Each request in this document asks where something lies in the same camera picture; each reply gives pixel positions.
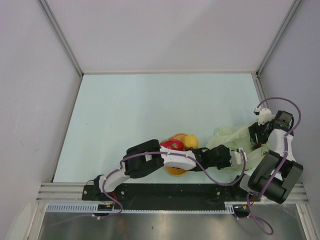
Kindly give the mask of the yellow fake pear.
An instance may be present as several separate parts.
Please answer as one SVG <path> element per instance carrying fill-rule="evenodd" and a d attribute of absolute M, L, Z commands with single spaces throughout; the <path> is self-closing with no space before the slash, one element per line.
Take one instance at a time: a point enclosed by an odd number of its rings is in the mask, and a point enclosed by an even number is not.
<path fill-rule="evenodd" d="M 197 137 L 192 134 L 186 135 L 182 142 L 186 149 L 197 149 L 199 146 Z"/>

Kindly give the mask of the translucent pale green plastic bag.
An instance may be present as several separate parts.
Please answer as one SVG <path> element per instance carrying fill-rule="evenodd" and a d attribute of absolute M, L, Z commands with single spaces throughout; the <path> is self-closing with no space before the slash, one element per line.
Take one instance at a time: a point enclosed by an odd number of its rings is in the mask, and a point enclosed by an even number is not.
<path fill-rule="evenodd" d="M 245 173 L 251 175 L 268 152 L 269 144 L 265 143 L 254 147 L 251 143 L 248 127 L 249 125 L 221 126 L 207 141 L 206 147 L 212 149 L 219 145 L 225 145 L 231 150 L 243 148 L 247 155 Z"/>

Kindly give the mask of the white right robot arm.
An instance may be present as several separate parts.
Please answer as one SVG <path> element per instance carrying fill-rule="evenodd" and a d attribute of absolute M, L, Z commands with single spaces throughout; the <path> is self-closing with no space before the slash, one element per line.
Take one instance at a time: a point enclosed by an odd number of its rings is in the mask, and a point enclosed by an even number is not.
<path fill-rule="evenodd" d="M 240 182 L 230 188 L 230 194 L 237 201 L 249 193 L 261 194 L 282 204 L 304 170 L 292 153 L 294 117 L 283 110 L 272 115 L 268 108 L 257 109 L 255 114 L 257 122 L 248 127 L 250 142 L 254 147 L 266 144 L 268 150 L 253 173 L 244 174 Z"/>

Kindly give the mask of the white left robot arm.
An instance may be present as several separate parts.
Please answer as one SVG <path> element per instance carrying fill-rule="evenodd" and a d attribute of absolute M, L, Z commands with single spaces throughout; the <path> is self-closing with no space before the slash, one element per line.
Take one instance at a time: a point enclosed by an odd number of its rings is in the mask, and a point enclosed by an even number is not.
<path fill-rule="evenodd" d="M 116 169 L 93 180 L 92 192 L 98 199 L 105 200 L 120 184 L 129 179 L 144 178 L 162 167 L 200 172 L 211 167 L 220 170 L 230 166 L 231 150 L 225 145 L 182 151 L 152 139 L 127 149 Z"/>

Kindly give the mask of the small dark red grape sprig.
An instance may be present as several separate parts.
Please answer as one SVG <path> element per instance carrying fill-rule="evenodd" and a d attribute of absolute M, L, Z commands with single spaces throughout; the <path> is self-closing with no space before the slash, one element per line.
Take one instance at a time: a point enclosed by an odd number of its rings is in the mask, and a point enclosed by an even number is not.
<path fill-rule="evenodd" d="M 261 143 L 257 143 L 257 144 L 252 146 L 252 150 L 254 151 L 254 150 L 257 150 L 257 149 L 259 149 L 261 147 L 262 147 L 262 144 Z"/>

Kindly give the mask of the red fake dragon fruit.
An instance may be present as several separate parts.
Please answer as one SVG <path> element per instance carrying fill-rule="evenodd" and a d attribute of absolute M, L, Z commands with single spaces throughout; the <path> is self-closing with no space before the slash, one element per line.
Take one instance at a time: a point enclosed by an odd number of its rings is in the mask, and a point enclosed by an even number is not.
<path fill-rule="evenodd" d="M 161 142 L 160 145 L 170 150 L 177 150 L 177 151 L 184 150 L 184 144 L 180 140 L 173 139 L 173 138 L 170 138 L 166 141 Z"/>

